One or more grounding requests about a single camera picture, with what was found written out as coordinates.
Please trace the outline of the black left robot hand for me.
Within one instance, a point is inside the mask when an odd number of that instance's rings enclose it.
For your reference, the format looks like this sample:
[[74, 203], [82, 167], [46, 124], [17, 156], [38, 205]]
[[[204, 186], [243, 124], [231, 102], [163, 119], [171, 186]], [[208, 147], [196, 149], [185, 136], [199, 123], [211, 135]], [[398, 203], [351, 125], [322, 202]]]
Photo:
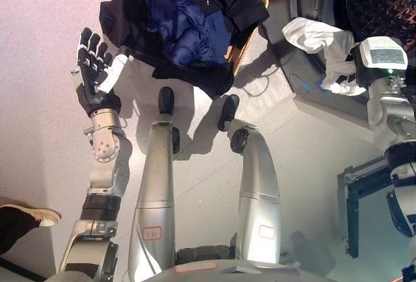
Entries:
[[88, 116], [101, 109], [121, 111], [122, 102], [114, 87], [128, 60], [128, 47], [121, 46], [117, 54], [112, 55], [100, 35], [88, 27], [83, 29], [71, 76], [79, 104]]

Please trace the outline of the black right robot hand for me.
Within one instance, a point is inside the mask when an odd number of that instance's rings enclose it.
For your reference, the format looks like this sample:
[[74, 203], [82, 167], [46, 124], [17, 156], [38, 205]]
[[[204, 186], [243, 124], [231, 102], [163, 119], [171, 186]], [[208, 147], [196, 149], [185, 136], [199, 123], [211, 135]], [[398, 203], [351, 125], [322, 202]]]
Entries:
[[356, 44], [348, 54], [356, 67], [359, 87], [368, 88], [378, 79], [405, 79], [408, 56], [404, 48], [388, 36], [372, 36]]

